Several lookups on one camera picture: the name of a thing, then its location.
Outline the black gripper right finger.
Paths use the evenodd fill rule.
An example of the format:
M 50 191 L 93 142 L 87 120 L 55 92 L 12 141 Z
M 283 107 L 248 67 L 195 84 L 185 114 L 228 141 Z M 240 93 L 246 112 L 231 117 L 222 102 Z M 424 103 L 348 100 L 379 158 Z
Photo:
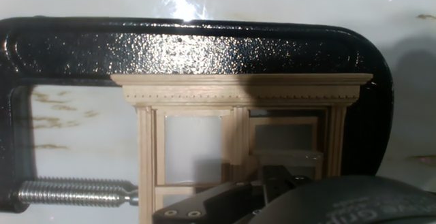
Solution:
M 265 165 L 261 169 L 263 196 L 266 204 L 284 193 L 311 182 L 308 176 L 292 175 L 283 165 Z

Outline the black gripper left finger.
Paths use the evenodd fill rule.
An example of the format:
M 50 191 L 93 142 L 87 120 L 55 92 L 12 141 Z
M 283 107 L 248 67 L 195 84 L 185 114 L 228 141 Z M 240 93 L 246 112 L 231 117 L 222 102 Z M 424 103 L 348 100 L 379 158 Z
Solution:
M 227 182 L 156 211 L 153 224 L 237 223 L 264 207 L 260 185 Z

